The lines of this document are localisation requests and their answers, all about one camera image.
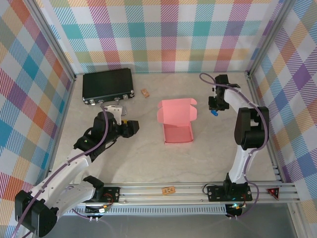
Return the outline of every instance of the box flap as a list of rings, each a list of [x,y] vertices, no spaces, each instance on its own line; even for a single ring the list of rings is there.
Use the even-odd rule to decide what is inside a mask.
[[[188,125],[197,118],[197,109],[192,106],[196,104],[193,98],[162,100],[158,104],[158,122],[178,126]]]

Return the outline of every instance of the marble table surface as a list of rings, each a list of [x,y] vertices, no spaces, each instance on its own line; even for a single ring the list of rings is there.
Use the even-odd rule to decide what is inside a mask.
[[[229,73],[229,82],[238,83],[245,95],[251,94],[244,73]],[[127,107],[122,119],[138,120],[140,130],[131,138],[119,138],[74,182],[87,175],[103,182],[205,182],[223,181],[233,164],[237,145],[234,141],[236,113],[233,109],[215,117],[208,110],[211,87],[198,73],[134,74],[135,98],[121,101]],[[99,105],[82,101],[82,76],[78,76],[62,131],[53,168],[68,156],[73,144],[92,127]],[[150,97],[144,98],[146,88]],[[197,119],[192,122],[194,142],[165,145],[162,125],[157,121],[158,103],[163,99],[194,98]],[[253,181],[275,180],[266,149],[255,157],[248,178]]]

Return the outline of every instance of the small wooden block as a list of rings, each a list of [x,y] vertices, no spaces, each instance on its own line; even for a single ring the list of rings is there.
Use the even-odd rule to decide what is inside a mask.
[[[144,88],[144,89],[141,89],[141,93],[143,94],[143,96],[144,96],[145,98],[147,98],[147,97],[150,96],[149,92],[148,92],[145,88]]]
[[[175,192],[175,187],[172,186],[172,187],[162,188],[162,192],[163,192],[163,195],[167,195],[167,194],[170,194],[170,193],[174,193],[174,192]]]

